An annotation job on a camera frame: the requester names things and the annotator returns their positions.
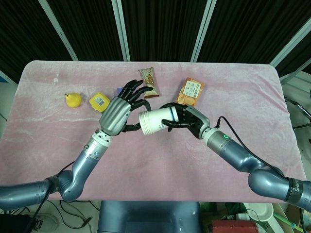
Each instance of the orange snack package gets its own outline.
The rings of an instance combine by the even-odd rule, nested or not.
[[[205,84],[202,82],[196,81],[192,78],[187,78],[184,86],[178,94],[177,103],[182,105],[188,104],[194,107],[204,86]]]

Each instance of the floor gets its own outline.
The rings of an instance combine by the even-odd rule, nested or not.
[[[297,102],[301,103],[308,111],[311,112],[311,99],[310,99],[310,95],[307,92],[307,90],[310,90],[311,88],[311,82],[304,82],[303,81],[304,79],[307,81],[308,80],[311,81],[311,75],[303,73],[303,72],[297,74],[297,77],[291,79],[287,84],[282,86],[283,92],[285,96],[288,96],[296,100]],[[7,99],[8,101],[5,104],[2,103],[2,106],[0,105],[0,110],[3,111],[2,114],[5,115],[5,117],[9,117],[10,107],[12,105],[13,96],[16,91],[16,88],[15,89],[13,87],[9,87],[9,88],[6,86],[6,90],[9,90],[6,93],[6,96],[9,98],[2,97],[2,99]],[[302,124],[309,122],[292,104],[288,103],[287,106],[291,114],[290,118],[291,118],[291,122],[293,126],[298,126],[298,125],[302,125]],[[3,131],[3,128],[5,127],[5,123],[6,122],[4,119],[0,119],[0,138],[1,138],[1,133]],[[311,180],[311,147],[310,147],[311,127],[296,130],[295,135],[297,138],[298,147],[301,152],[301,158],[303,161],[307,180]],[[82,220],[79,219],[78,217],[71,216],[65,213],[60,208],[60,203],[59,203],[60,201],[52,201],[52,202],[57,206],[57,208],[61,212],[64,218],[64,221],[66,223],[68,223],[69,225],[73,227],[81,226],[81,224],[83,223]],[[92,201],[92,203],[97,207],[100,206],[100,201]],[[89,202],[74,202],[71,204],[75,206],[78,210],[80,210],[86,218],[92,217],[92,220],[89,222],[90,228],[88,225],[82,229],[68,228],[62,223],[61,216],[59,212],[57,211],[57,209],[49,202],[44,203],[40,212],[53,214],[59,219],[60,225],[55,231],[55,233],[63,233],[63,232],[95,233],[97,230],[99,211],[96,208],[94,208]],[[79,214],[75,209],[66,205],[66,203],[64,203],[63,206],[65,207],[67,211],[74,213],[74,214]],[[37,207],[38,205],[34,205],[34,206],[30,206],[29,209],[31,212],[34,212]]]

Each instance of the yellow box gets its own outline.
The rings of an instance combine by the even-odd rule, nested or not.
[[[108,107],[110,100],[99,92],[89,99],[89,103],[92,105],[92,108],[102,113]]]

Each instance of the pink tablecloth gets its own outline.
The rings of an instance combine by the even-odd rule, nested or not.
[[[197,108],[212,126],[226,116],[254,153],[285,175],[305,179],[281,85],[269,65],[34,61],[24,69],[1,141],[0,184],[43,180],[73,161],[99,127],[101,114],[89,98],[97,92],[112,98],[148,67],[155,69],[160,93],[149,100],[153,109],[174,101],[187,77],[205,82]],[[68,108],[67,92],[82,93],[82,106]],[[143,110],[129,123],[137,123]],[[224,122],[221,130],[232,135]],[[80,199],[275,201],[254,194],[247,177],[186,129],[122,133],[113,137]]]

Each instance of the robotic hand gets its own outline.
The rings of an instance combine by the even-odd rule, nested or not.
[[[311,212],[311,182],[285,177],[278,168],[252,153],[242,141],[240,142],[243,146],[218,130],[217,126],[211,128],[209,119],[192,106],[168,103],[161,108],[172,106],[175,106],[180,120],[179,122],[162,120],[162,123],[169,127],[169,131],[172,128],[188,128],[196,138],[203,139],[204,144],[236,170],[249,173],[248,185],[253,192]]]
[[[71,170],[64,168],[57,175],[39,182],[0,186],[0,208],[12,210],[39,204],[54,192],[59,192],[65,201],[77,199],[90,173],[109,148],[111,136],[120,132],[139,130],[139,123],[126,124],[131,112],[143,105],[148,111],[151,110],[146,100],[136,101],[142,93],[152,90],[152,87],[142,87],[135,91],[142,83],[143,80],[132,80],[124,86],[118,97],[114,97],[100,118],[101,129],[97,129],[84,145]]]

